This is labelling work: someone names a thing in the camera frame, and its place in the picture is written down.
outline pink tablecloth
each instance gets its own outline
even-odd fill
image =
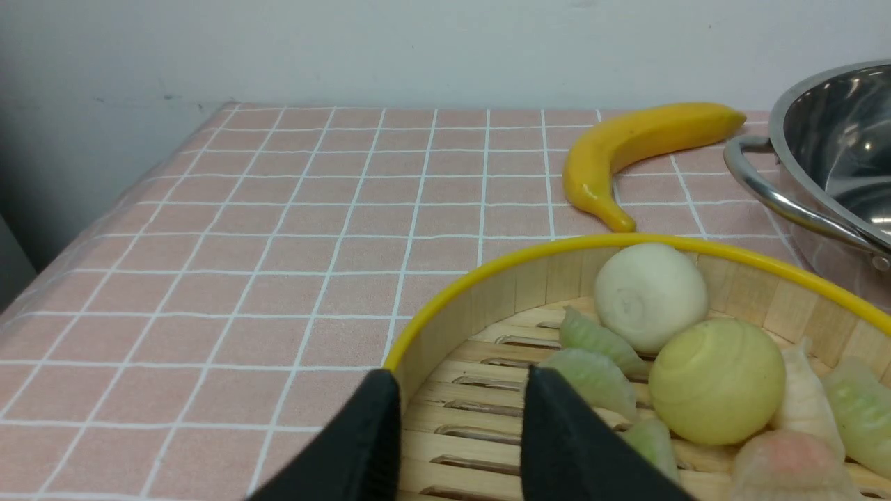
[[[0,317],[0,497],[244,496],[444,285],[606,231],[560,172],[607,115],[227,105]],[[642,232],[800,263],[720,146],[617,192]]]

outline pot rim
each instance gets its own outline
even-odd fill
[[[767,131],[768,136],[771,139],[773,150],[780,159],[780,163],[811,196],[813,196],[824,208],[833,213],[830,215],[837,215],[844,219],[850,226],[864,234],[864,236],[874,242],[880,243],[887,251],[891,251],[891,236],[881,232],[877,227],[858,217],[835,201],[835,199],[828,196],[826,192],[807,175],[801,165],[798,164],[792,151],[789,149],[789,144],[786,142],[786,135],[783,132],[789,108],[792,106],[792,103],[804,93],[839,75],[881,66],[891,66],[891,59],[857,62],[846,66],[839,66],[801,80],[784,92],[776,103],[774,103],[773,108],[771,109],[770,118],[768,119]]]

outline shrimp dumpling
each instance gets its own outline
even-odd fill
[[[776,430],[794,430],[810,433],[823,439],[830,446],[838,461],[845,461],[845,444],[838,435],[832,408],[817,374],[807,359],[811,347],[805,337],[796,346],[784,349],[786,365],[786,391],[780,408],[771,418]]]
[[[731,501],[849,501],[862,495],[844,464],[810,433],[775,430],[749,440],[733,462]]]

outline pot handle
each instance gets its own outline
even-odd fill
[[[782,193],[779,193],[767,179],[755,170],[749,163],[744,151],[772,152],[769,137],[761,136],[736,136],[727,142],[724,147],[723,157],[727,169],[749,193],[763,203],[768,209],[786,218],[796,225],[823,236],[847,243],[869,252],[874,256],[873,265],[881,269],[887,269],[887,253],[879,246],[866,240],[857,230],[848,225],[840,224],[822,214],[814,212],[795,203]]]

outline white wall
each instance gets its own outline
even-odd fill
[[[891,57],[888,20],[888,0],[0,0],[0,209],[42,264],[230,99],[766,109]]]

